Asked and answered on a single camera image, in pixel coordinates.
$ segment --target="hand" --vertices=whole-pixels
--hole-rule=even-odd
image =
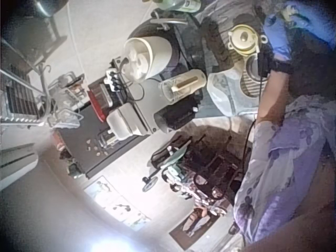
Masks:
[[[290,16],[291,20],[296,23],[295,27],[306,29],[326,41],[331,49],[335,49],[336,24],[332,15],[328,14],[326,9],[318,4],[308,6],[296,1],[286,2],[286,6],[288,5],[298,12],[298,14]]]
[[[285,21],[275,15],[266,17],[264,32],[273,48],[275,58],[290,60],[290,47],[287,39]]]

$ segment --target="metal dish rack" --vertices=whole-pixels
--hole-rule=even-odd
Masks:
[[[19,70],[13,64],[8,64],[6,69],[1,67],[1,125],[43,125],[51,112],[51,101],[45,85],[43,64],[34,66],[3,38],[1,38],[1,43],[38,73],[42,85],[42,90],[34,87],[30,83],[28,74]]]

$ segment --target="purple floral fabric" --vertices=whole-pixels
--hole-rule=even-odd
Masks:
[[[234,216],[250,243],[291,220],[306,196],[326,141],[335,153],[335,102],[299,97],[281,127],[255,128],[248,171],[235,199]]]

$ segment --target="bottle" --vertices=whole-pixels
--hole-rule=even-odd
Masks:
[[[164,11],[198,12],[201,8],[201,0],[153,0],[158,8]]]
[[[205,74],[201,70],[192,69],[181,75],[162,81],[159,84],[159,88],[169,104],[172,105],[205,85]]]

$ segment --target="black wristwatch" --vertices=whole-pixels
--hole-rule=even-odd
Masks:
[[[275,72],[284,72],[286,74],[293,74],[293,66],[289,62],[274,59],[270,65],[271,70]]]

